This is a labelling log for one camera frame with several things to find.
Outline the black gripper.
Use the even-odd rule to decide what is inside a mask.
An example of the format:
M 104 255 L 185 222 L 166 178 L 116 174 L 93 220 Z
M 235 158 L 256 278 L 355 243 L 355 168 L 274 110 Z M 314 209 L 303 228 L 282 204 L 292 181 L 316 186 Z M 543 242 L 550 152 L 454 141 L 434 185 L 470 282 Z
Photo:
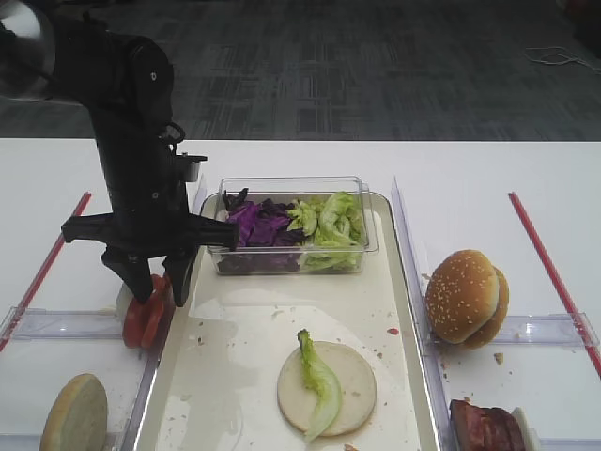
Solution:
M 195 247 L 239 243 L 236 225 L 190 213 L 187 185 L 176 172 L 171 146 L 148 138 L 95 139 L 112 211 L 69 218 L 62 226 L 67 242 L 98 241 L 123 253 L 110 257 L 108 267 L 120 277 L 139 303 L 153 292 L 148 262 L 163 261 L 174 303 L 188 299 L 197 255 Z

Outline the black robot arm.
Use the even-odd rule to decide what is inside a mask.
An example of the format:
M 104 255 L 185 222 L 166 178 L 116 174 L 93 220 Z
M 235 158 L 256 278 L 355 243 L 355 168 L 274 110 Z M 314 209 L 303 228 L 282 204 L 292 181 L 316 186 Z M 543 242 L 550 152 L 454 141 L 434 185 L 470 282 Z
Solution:
M 189 209 L 202 160 L 177 149 L 185 134 L 173 121 L 173 86 L 173 66 L 151 39 L 60 15 L 50 1 L 1 5 L 2 96 L 82 105 L 95 134 L 112 209 L 69 218 L 64 239 L 103 243 L 103 264 L 140 303 L 153 290 L 149 260 L 161 258 L 182 306 L 199 248 L 234 248 L 239 231 Z

